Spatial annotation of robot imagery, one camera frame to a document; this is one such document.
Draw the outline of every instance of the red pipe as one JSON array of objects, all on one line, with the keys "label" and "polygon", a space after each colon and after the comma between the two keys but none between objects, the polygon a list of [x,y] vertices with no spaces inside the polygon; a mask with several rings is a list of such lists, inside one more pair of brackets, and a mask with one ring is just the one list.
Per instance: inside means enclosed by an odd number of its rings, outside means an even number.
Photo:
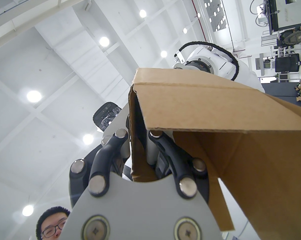
[{"label": "red pipe", "polygon": [[[197,12],[197,10],[196,10],[196,6],[195,6],[195,4],[194,4],[194,0],[191,0],[191,1],[192,1],[192,3],[193,3],[193,6],[194,6],[194,9],[195,9],[195,12],[196,12],[196,16],[197,16],[197,15],[198,15],[198,12]],[[200,24],[200,28],[202,29],[202,32],[203,32],[205,41],[207,42],[206,36],[205,36],[205,34],[204,34],[203,26],[202,26],[202,23],[200,22],[200,19],[199,19],[199,18],[198,18],[198,21],[199,21],[199,24]]]}]

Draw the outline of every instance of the metal bolt head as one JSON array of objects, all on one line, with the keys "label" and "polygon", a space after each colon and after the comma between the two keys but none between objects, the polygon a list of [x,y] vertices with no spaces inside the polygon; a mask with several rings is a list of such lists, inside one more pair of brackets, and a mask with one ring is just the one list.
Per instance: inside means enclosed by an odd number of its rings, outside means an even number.
[{"label": "metal bolt head", "polygon": [[180,218],[174,228],[175,240],[200,240],[199,225],[189,217]]},{"label": "metal bolt head", "polygon": [[102,216],[91,217],[83,226],[82,237],[84,240],[107,240],[110,227],[106,218]]},{"label": "metal bolt head", "polygon": [[83,161],[82,159],[79,160],[75,160],[70,167],[70,171],[74,174],[79,174],[80,172],[83,171],[85,167],[85,161]]},{"label": "metal bolt head", "polygon": [[202,159],[194,158],[193,159],[193,167],[198,172],[203,172],[206,170],[206,164]]},{"label": "metal bolt head", "polygon": [[187,197],[194,197],[197,192],[197,185],[190,177],[185,177],[179,182],[181,192]]},{"label": "metal bolt head", "polygon": [[159,138],[163,134],[163,131],[157,131],[157,130],[150,130],[149,132],[150,132],[150,135],[155,138]]},{"label": "metal bolt head", "polygon": [[92,177],[88,183],[88,190],[91,194],[100,194],[106,187],[106,180],[101,175]]},{"label": "metal bolt head", "polygon": [[178,228],[178,236],[180,240],[196,240],[197,230],[194,225],[189,222],[182,223]]},{"label": "metal bolt head", "polygon": [[118,137],[118,138],[124,138],[126,135],[127,135],[127,131],[125,129],[123,129],[123,128],[118,129],[115,132],[115,137]]}]

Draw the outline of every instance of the machine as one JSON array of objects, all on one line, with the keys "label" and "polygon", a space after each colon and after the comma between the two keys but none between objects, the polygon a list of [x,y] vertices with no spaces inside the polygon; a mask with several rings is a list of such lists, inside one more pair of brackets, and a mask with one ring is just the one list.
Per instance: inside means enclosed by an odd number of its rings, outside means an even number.
[{"label": "machine", "polygon": [[[200,45],[183,60],[181,51]],[[264,92],[249,68],[225,49],[191,42],[176,53],[175,69],[201,70]],[[172,133],[147,131],[147,162],[158,181],[138,183],[125,165],[130,157],[128,104],[105,129],[101,145],[70,168],[73,210],[60,240],[176,239],[221,240],[208,207],[209,181],[205,162],[177,146]]]}]

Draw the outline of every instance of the ceiling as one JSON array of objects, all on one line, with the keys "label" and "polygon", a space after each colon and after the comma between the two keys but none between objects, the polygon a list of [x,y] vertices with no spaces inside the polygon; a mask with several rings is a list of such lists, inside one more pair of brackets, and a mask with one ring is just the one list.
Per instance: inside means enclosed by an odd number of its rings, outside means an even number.
[{"label": "ceiling", "polygon": [[[20,2],[0,0],[0,11]],[[102,137],[92,115],[105,102],[127,103],[138,67],[170,68],[184,43],[204,40],[199,20],[191,0],[82,0],[0,47],[0,240],[34,240],[47,208],[70,208],[69,167]],[[38,103],[27,100],[31,90]],[[35,206],[30,217],[26,205]]]}]

